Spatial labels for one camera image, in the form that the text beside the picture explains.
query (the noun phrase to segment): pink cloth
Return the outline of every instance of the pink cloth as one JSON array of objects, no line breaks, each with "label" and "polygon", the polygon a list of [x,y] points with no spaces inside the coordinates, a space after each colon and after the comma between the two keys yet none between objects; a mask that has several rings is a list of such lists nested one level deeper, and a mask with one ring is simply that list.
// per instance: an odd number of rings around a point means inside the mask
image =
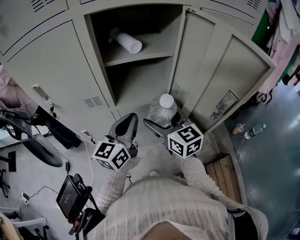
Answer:
[{"label": "pink cloth", "polygon": [[[277,3],[268,3],[267,12],[270,19],[273,19],[276,8],[278,7]],[[268,43],[268,47],[272,46],[271,50],[271,58],[276,62],[277,68],[274,69],[272,74],[267,78],[267,80],[262,84],[259,92],[268,93],[273,89],[279,78],[281,77],[283,71],[288,65],[289,61],[292,58],[292,55],[297,47],[300,44],[300,36],[291,36],[291,40],[289,43],[285,43],[279,36],[279,27],[277,27],[275,35],[272,36]],[[299,54],[294,62],[294,65],[300,65]]]},{"label": "pink cloth", "polygon": [[0,100],[8,108],[22,108],[34,115],[38,108],[36,104],[18,85],[10,85],[11,76],[0,65]]}]

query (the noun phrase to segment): plastic water bottle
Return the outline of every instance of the plastic water bottle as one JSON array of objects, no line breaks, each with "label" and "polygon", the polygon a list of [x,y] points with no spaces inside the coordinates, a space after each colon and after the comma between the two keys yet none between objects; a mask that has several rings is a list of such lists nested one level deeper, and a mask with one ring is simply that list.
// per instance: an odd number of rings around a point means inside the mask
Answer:
[{"label": "plastic water bottle", "polygon": [[153,99],[148,119],[165,128],[171,124],[171,120],[176,112],[177,105],[174,98],[170,94],[163,94]]},{"label": "plastic water bottle", "polygon": [[261,133],[264,128],[266,128],[265,124],[255,126],[254,128],[252,128],[251,130],[249,130],[245,133],[245,138],[249,139],[251,137],[256,136],[257,134]]}]

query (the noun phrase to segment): white bottle cap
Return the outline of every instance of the white bottle cap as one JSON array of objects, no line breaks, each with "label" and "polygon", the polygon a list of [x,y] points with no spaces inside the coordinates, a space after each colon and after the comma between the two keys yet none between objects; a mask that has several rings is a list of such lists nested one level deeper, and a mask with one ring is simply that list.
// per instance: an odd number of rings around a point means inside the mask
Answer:
[{"label": "white bottle cap", "polygon": [[170,94],[163,94],[159,99],[159,104],[163,108],[170,108],[174,104],[174,98]]}]

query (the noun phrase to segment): black strap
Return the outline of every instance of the black strap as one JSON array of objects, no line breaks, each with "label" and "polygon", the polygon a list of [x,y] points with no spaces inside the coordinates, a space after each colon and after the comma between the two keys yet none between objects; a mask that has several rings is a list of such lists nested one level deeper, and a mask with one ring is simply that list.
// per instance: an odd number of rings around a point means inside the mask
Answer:
[{"label": "black strap", "polygon": [[258,240],[256,226],[248,212],[241,209],[227,209],[227,212],[233,217],[235,240],[244,240],[245,238]]}]

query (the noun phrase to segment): white knit sweater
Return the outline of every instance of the white knit sweater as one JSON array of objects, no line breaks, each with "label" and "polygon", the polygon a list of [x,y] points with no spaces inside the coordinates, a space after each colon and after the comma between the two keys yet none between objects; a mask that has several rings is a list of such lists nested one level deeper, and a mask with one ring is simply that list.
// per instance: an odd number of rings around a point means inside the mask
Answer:
[{"label": "white knit sweater", "polygon": [[[101,189],[97,205],[106,218],[88,235],[91,240],[140,240],[155,224],[169,221],[192,240],[228,239],[228,208],[242,208],[223,193],[206,173],[202,162],[181,161],[186,185],[162,176],[143,178],[123,193],[129,166],[112,176]],[[211,199],[214,194],[222,203]],[[266,217],[259,219],[259,239],[266,239]]]}]

